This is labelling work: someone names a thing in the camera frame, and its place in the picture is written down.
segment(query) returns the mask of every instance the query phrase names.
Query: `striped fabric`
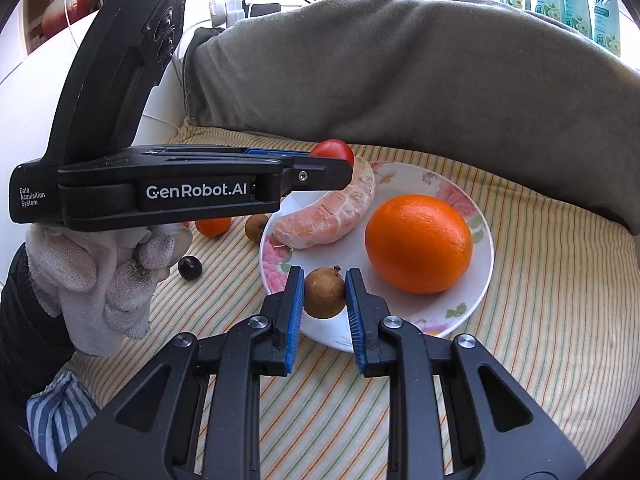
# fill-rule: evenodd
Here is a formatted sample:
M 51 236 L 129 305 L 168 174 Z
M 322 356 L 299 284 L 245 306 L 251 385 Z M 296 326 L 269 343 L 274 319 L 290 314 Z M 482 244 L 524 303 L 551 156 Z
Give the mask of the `striped fabric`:
M 188 124 L 173 142 L 312 147 Z M 633 238 L 591 212 L 465 164 L 376 146 L 353 149 L 369 160 L 441 173 L 479 205 L 495 241 L 494 276 L 483 304 L 456 333 L 476 335 L 591 463 L 640 394 L 640 273 Z M 74 358 L 76 373 L 98 404 L 108 402 L 175 333 L 221 333 L 260 308 L 265 293 L 258 247 L 243 227 L 244 218 L 235 218 L 219 240 L 194 234 L 191 253 L 202 261 L 203 276 L 185 282 L 174 269 L 159 285 L 146 339 L 127 342 L 113 358 Z M 450 470 L 442 398 L 440 409 Z M 262 477 L 384 478 L 387 424 L 386 380 L 361 378 L 353 356 L 303 337 L 293 375 L 262 381 Z
M 62 372 L 27 401 L 27 424 L 36 451 L 56 471 L 58 458 L 98 412 L 71 372 Z

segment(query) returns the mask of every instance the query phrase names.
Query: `gloved hand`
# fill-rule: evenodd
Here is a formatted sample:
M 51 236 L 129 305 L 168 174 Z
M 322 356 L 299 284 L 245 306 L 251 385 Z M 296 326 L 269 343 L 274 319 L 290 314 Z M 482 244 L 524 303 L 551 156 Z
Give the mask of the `gloved hand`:
M 125 335 L 145 336 L 156 286 L 190 245 L 181 224 L 97 233 L 34 224 L 26 238 L 31 286 L 50 316 L 64 316 L 76 349 L 110 356 Z

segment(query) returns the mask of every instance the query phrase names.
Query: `gray cloth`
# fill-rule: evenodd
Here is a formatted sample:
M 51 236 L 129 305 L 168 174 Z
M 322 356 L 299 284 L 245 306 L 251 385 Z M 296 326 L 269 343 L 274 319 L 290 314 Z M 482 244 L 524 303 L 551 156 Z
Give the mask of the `gray cloth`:
M 196 37 L 184 69 L 199 126 L 434 153 L 640 233 L 640 75 L 548 18 L 323 0 Z

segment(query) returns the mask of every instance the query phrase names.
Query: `metal screw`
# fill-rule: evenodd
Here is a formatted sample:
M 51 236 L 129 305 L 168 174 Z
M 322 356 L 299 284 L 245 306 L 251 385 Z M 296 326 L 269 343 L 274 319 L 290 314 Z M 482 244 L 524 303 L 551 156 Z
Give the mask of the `metal screw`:
M 476 338 L 469 334 L 460 334 L 457 341 L 462 348 L 473 348 L 476 346 Z
M 382 320 L 382 324 L 387 328 L 400 328 L 402 326 L 402 319 L 398 316 L 386 316 Z
M 184 348 L 191 346 L 191 343 L 193 343 L 193 335 L 188 332 L 182 332 L 174 337 L 174 345 L 176 346 Z
M 253 316 L 249 318 L 251 328 L 264 328 L 269 324 L 269 320 L 264 316 Z

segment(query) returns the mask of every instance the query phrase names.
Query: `dark grape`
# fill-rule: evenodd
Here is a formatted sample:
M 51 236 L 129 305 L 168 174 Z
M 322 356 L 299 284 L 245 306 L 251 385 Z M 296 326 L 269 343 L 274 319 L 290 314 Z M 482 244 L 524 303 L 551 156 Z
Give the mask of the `dark grape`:
M 180 275 L 190 282 L 199 278 L 202 274 L 202 264 L 195 256 L 183 256 L 178 262 L 178 272 Z

